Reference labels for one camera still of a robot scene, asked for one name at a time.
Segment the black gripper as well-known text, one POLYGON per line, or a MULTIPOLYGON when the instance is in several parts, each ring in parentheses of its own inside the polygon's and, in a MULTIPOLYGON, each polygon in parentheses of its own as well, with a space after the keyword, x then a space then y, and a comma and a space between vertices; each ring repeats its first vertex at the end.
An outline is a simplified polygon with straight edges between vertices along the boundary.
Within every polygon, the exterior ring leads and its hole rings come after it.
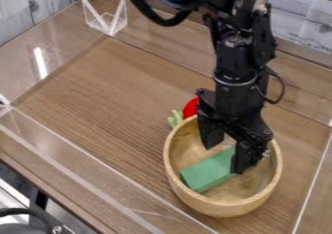
POLYGON ((201 143, 206 150, 234 139, 230 172, 242 174, 262 159, 271 131, 261 118, 267 79, 241 84, 214 82, 214 90, 198 88, 195 95, 201 143))

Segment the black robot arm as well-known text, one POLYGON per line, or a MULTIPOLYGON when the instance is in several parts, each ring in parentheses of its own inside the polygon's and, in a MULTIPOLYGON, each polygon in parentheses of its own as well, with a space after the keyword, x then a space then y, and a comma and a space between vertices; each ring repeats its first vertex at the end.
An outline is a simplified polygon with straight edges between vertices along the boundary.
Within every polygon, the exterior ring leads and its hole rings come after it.
POLYGON ((225 136, 235 141, 230 171, 235 174, 255 166, 267 150, 271 132, 261 118, 274 57, 267 0, 161 0, 174 9, 203 8, 210 30, 215 65, 214 89, 198 89, 197 122, 206 149, 225 136))

